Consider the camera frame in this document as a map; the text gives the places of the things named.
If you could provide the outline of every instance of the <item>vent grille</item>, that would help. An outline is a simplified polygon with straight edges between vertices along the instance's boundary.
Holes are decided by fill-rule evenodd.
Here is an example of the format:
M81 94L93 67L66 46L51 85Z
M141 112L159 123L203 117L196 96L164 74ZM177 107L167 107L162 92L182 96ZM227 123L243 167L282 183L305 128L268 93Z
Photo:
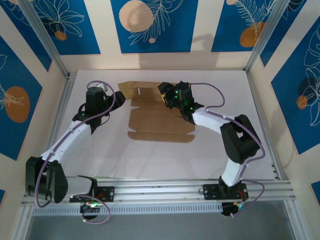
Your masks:
M188 204L128 204L110 205L112 215L141 215L141 214L190 214L190 213L220 213L221 203L188 203ZM105 207L96 209L86 215L107 215ZM51 206L35 208L33 216L79 216L80 206Z

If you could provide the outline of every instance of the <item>flattened cardboard box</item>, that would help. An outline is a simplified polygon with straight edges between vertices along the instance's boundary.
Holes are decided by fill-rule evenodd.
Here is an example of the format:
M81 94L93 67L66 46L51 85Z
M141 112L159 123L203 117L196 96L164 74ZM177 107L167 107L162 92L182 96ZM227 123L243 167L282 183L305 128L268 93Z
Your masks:
M128 135L134 140L190 143L195 136L195 125L177 117L178 109L172 112L166 107L157 86L160 82L127 81L119 83L119 90L126 100L131 100Z

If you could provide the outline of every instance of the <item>white table surface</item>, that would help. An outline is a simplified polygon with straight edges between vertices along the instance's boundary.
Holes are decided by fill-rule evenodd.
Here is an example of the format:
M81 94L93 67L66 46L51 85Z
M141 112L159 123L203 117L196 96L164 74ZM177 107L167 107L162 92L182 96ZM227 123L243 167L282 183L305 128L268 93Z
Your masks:
M126 81L189 83L206 82L217 86L226 103L217 112L249 117L262 145L266 146L259 118L242 70L80 70L72 89L59 137L67 130L72 117L86 99L90 81L108 82L115 91ZM222 102L219 93L208 86L193 86L195 100L208 105ZM99 127L74 154L62 164L66 176L166 179L217 179L227 164L222 137L212 130L196 126L190 143L140 141L129 138L128 127L131 101L110 114L110 120ZM263 160L252 162L244 173L245 179L274 179L272 158L266 149Z

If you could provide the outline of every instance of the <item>cream wall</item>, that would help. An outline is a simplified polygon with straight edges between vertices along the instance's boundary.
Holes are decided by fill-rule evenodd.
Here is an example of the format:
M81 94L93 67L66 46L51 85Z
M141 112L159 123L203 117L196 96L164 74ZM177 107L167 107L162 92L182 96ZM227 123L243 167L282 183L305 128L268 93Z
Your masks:
M314 239L320 236L320 206L311 183L320 180L320 144L298 155L271 81L319 16L320 2L308 0L266 67L263 67L259 59L251 73L272 134L271 142L276 147L284 171L291 180Z
M101 55L61 56L67 69L243 69L251 54L211 52L225 0L199 0L190 53L122 54L109 0L84 0Z
M22 149L17 161L0 154L0 189L6 191L0 208L0 239L7 239L16 221L25 192L25 164L30 156L39 156L46 147L65 84L55 64L47 72L16 27L0 7L0 36L25 64L42 86Z

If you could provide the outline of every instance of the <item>gray floor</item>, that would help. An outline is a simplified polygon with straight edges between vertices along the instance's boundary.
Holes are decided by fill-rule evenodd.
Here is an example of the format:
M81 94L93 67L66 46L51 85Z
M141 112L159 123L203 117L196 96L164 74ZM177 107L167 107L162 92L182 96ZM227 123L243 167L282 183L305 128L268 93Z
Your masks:
M291 240L295 238L282 202L257 202L234 219L220 213L113 215L109 222L103 225L92 225L82 222L80 216L37 216L31 220L26 239Z

